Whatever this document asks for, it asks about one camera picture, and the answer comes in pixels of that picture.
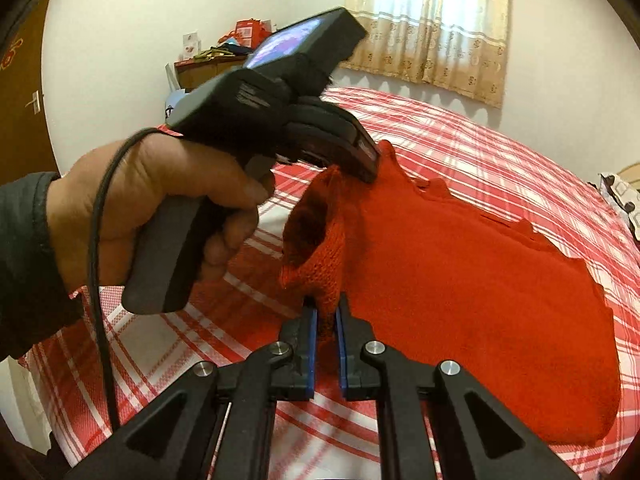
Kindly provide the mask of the dark jacket left forearm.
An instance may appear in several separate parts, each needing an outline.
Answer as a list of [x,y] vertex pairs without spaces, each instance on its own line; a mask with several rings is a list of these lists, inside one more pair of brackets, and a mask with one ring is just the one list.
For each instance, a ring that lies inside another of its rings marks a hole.
[[37,172],[1,187],[1,357],[18,359],[84,315],[65,289],[47,225],[55,172]]

